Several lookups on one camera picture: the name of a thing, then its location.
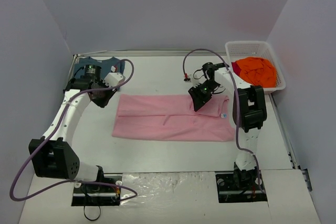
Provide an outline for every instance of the black cable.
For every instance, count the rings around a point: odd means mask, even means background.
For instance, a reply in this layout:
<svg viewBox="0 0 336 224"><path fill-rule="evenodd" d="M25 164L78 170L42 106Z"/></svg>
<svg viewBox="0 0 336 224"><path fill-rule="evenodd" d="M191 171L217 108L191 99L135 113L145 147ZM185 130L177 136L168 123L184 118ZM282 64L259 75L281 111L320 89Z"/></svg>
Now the black cable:
<svg viewBox="0 0 336 224"><path fill-rule="evenodd" d="M195 78L195 74L197 73L197 72L199 72L199 71L201 71L201 69L197 69L194 73L193 73L193 78L195 79L195 80L199 80L200 78L202 78L204 75L202 75L201 77L199 77L199 78Z"/></svg>
<svg viewBox="0 0 336 224"><path fill-rule="evenodd" d="M80 67L80 68L75 72L74 77L75 77L76 74L79 72L79 70L82 70L82 69L84 69L84 67Z"/></svg>
<svg viewBox="0 0 336 224"><path fill-rule="evenodd" d="M244 194L246 191L247 191L247 188L244 189L244 190L240 193L240 195L241 195L241 194Z"/></svg>
<svg viewBox="0 0 336 224"><path fill-rule="evenodd" d="M83 188L80 187L80 190L81 190L82 193L84 193L84 195L85 195L85 198L84 198L84 208L83 208L84 217L85 217L87 220L89 220L89 221L96 221L96 220L99 219L99 217L100 217L100 215L101 215L101 208L100 208L100 205L97 204L97 203L95 203L95 202L93 202L91 196L88 195L88 193L87 193L87 191L86 191L86 185L85 185L85 184L84 184L84 189L85 189L85 190L83 190ZM87 204L87 200L88 200L88 199L91 200L92 204L95 204L95 205L97 205L97 207L99 207L99 215L98 215L98 217L97 217L96 219L90 219L89 217L86 216L86 213L85 213L85 207L86 207L86 204Z"/></svg>
<svg viewBox="0 0 336 224"><path fill-rule="evenodd" d="M223 89L221 92L215 92L215 91L217 91L219 88L222 88L223 86L219 86L217 89L215 89L214 91L213 91L213 93L212 94L221 94L221 93L223 93L225 90L226 90L226 88L225 89Z"/></svg>

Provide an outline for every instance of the black mounting plate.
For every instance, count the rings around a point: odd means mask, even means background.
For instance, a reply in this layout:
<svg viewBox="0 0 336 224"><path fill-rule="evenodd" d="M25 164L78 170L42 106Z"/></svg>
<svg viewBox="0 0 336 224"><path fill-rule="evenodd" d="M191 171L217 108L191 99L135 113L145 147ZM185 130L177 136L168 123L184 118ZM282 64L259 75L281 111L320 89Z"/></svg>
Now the black mounting plate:
<svg viewBox="0 0 336 224"><path fill-rule="evenodd" d="M121 175L105 175L104 183L115 184L117 181L122 181ZM114 189L110 186L96 186L86 185L86 193L90 197L85 197L85 185L81 184L79 188L74 187L72 193L73 207L83 206L119 206L120 195L116 195Z"/></svg>
<svg viewBox="0 0 336 224"><path fill-rule="evenodd" d="M263 194L256 183L244 190L238 188L232 172L216 173L217 193L219 203L241 203L267 201L267 195Z"/></svg>

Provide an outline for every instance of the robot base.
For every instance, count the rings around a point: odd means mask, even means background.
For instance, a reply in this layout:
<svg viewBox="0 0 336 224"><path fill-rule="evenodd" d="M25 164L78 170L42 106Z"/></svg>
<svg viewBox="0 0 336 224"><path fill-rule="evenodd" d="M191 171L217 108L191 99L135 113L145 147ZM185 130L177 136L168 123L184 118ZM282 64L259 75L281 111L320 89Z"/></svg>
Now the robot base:
<svg viewBox="0 0 336 224"><path fill-rule="evenodd" d="M257 170L216 173L219 203L267 201L267 195L258 187Z"/></svg>
<svg viewBox="0 0 336 224"><path fill-rule="evenodd" d="M121 183L121 175L104 175L101 182L109 184ZM83 206L119 206L120 189L114 190L110 186L93 186L75 183L72 194L73 207Z"/></svg>

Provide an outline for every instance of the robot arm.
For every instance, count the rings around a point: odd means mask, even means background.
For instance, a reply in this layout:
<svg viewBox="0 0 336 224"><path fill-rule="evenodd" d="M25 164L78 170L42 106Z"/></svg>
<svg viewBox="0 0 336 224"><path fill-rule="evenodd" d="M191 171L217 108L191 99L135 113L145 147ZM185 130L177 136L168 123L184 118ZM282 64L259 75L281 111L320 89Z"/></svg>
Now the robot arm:
<svg viewBox="0 0 336 224"><path fill-rule="evenodd" d="M232 115L229 117L230 124L232 127L236 127L236 97L229 71L223 63L212 64L211 62L204 64L202 71L206 78L203 83L200 83L197 77L189 76L193 87L188 92L193 99L194 110L199 110L211 99L214 90L223 86L229 96L228 114ZM260 129L267 118L264 90L261 86L252 86L236 74L232 74L239 96L239 146L255 153ZM257 176L256 162L251 153L239 150L234 164L234 173L237 174L236 183L239 187L245 187L245 184L251 181L250 175L246 176L246 173L253 174L254 177Z"/></svg>
<svg viewBox="0 0 336 224"><path fill-rule="evenodd" d="M32 153L57 128L57 123L62 118L52 140L49 140L32 159L38 177L95 182L103 176L101 167L89 165L79 160L71 148L71 141L83 111L89 103L93 101L96 105L104 108L116 89L83 93L72 102L69 99L83 90L115 87L124 80L125 77L122 74L114 72L109 73L104 80L101 80L100 67L86 65L84 76L77 79L72 78L69 81L64 90L63 103L51 126L41 139L33 139L29 144L29 152ZM63 115L67 105L69 108L67 113Z"/></svg>

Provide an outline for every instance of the plastic basket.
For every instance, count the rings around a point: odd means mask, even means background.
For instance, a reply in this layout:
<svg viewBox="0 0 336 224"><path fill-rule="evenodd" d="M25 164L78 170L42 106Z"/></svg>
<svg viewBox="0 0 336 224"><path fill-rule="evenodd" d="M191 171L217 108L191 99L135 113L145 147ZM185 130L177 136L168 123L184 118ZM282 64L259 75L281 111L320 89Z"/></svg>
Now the plastic basket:
<svg viewBox="0 0 336 224"><path fill-rule="evenodd" d="M275 53L271 46L264 41L230 41L225 44L228 64L232 67L232 62L244 59L249 56L261 57L268 59L277 70L277 85L274 88L264 88L265 94L271 94L276 90L281 90L286 87L285 79L279 68Z"/></svg>

